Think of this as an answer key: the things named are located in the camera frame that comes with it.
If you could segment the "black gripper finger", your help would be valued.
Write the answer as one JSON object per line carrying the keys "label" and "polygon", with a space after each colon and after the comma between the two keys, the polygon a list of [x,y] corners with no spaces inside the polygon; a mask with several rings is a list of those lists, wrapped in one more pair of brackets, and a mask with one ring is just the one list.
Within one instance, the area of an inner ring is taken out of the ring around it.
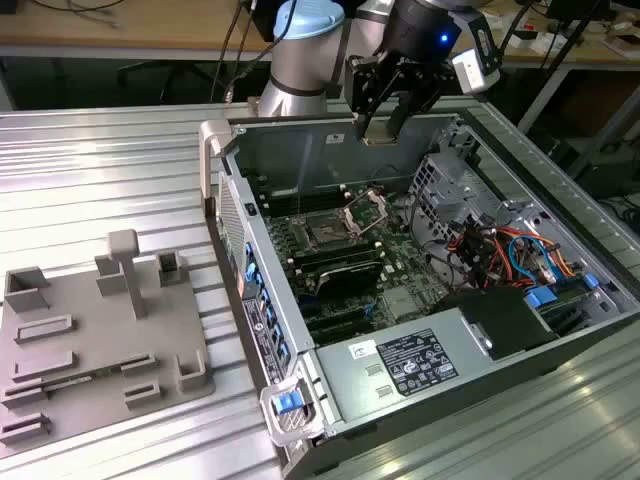
{"label": "black gripper finger", "polygon": [[416,114],[428,113],[441,95],[441,78],[436,71],[416,71],[408,89],[399,94],[399,102],[388,120],[388,134],[397,136],[405,122]]}
{"label": "black gripper finger", "polygon": [[378,108],[391,95],[395,82],[395,54],[352,55],[345,61],[344,96],[354,114],[359,140],[368,141],[368,129]]}

